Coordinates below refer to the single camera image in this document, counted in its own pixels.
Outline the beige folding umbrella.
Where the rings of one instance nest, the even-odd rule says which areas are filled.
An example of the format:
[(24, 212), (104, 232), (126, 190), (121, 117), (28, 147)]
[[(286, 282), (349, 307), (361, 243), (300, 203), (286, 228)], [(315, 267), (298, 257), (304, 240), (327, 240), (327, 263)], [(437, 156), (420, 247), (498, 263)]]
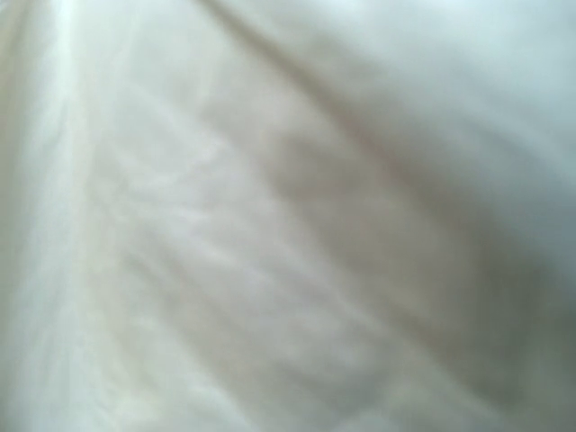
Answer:
[(4, 1), (4, 431), (572, 431), (572, 1)]

